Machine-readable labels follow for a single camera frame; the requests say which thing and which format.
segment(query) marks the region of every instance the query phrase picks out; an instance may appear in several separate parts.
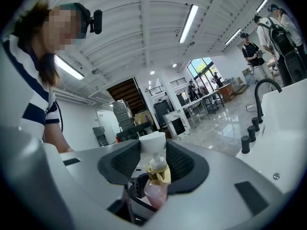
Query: staircase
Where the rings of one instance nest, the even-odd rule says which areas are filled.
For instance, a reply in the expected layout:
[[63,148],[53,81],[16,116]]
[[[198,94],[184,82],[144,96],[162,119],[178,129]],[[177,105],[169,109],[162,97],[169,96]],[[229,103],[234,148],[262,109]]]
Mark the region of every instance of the staircase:
[[125,100],[128,103],[133,115],[146,108],[133,79],[121,82],[107,89],[107,91],[115,101]]

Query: cardboard box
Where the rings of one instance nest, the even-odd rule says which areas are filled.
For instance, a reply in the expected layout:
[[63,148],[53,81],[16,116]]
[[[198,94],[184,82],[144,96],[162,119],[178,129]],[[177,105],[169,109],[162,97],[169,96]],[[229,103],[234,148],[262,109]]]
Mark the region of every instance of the cardboard box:
[[148,110],[142,113],[138,113],[134,116],[136,125],[141,125],[148,122],[147,119],[151,122],[152,125],[154,125],[153,117]]

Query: person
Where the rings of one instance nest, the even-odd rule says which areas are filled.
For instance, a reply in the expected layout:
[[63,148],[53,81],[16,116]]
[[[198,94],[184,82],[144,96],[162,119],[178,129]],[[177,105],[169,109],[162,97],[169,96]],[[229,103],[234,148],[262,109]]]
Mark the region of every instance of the person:
[[214,73],[215,83],[219,86],[219,88],[221,88],[223,86],[223,83],[221,82],[221,78],[222,77],[217,76],[217,72]]
[[240,35],[241,39],[244,41],[242,53],[245,60],[249,65],[251,65],[257,81],[265,78],[274,80],[274,77],[263,58],[257,56],[256,52],[259,50],[259,47],[254,43],[250,43],[248,36],[249,34],[247,33],[241,33]]
[[59,126],[59,111],[52,87],[60,76],[55,53],[85,37],[90,12],[79,3],[53,9],[38,2],[15,23],[3,39],[3,48],[12,65],[33,90],[33,97],[20,121],[21,130],[47,143],[58,152],[73,151]]
[[193,81],[190,80],[189,81],[188,92],[189,92],[189,97],[190,97],[191,101],[195,101],[196,99],[198,99],[195,91],[196,91],[195,85],[193,84]]
[[[274,24],[277,24],[282,27],[282,25],[274,18],[270,17]],[[292,83],[290,74],[287,70],[287,67],[284,62],[284,57],[279,55],[278,51],[276,50],[273,42],[270,39],[269,29],[263,26],[259,26],[260,23],[267,25],[268,27],[271,26],[271,22],[268,18],[262,18],[261,16],[255,15],[254,22],[258,25],[257,33],[259,37],[260,44],[263,48],[274,55],[278,62],[278,69],[279,73],[283,79],[284,86],[288,86]]]
[[279,8],[277,5],[272,4],[268,7],[268,10],[273,13],[274,17],[280,22],[283,27],[290,33],[292,41],[295,43],[297,52],[301,57],[305,70],[307,71],[307,56],[304,50],[304,44],[301,36],[298,33],[294,22],[288,16],[286,11],[283,8]]

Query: black backpack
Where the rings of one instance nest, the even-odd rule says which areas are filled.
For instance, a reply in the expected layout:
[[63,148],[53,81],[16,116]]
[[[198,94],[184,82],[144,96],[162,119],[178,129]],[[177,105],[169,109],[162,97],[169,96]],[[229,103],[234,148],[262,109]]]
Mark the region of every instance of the black backpack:
[[295,44],[291,39],[290,33],[282,26],[274,24],[271,18],[268,17],[271,26],[259,23],[259,26],[265,27],[269,30],[270,41],[274,44],[278,53],[286,57],[289,53],[295,50]]

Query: white ceiling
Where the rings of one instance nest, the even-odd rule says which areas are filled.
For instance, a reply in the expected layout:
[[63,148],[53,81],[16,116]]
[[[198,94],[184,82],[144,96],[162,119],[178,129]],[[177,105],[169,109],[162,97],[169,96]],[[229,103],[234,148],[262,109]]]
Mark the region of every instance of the white ceiling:
[[[262,0],[49,0],[50,6],[80,2],[91,14],[103,12],[102,33],[90,34],[78,50],[61,54],[85,75],[84,80],[61,72],[61,89],[112,102],[106,89],[141,70],[170,66],[194,58],[223,54],[225,42],[246,26]],[[191,4],[199,6],[185,43],[179,37]],[[91,73],[99,69],[98,75]]]

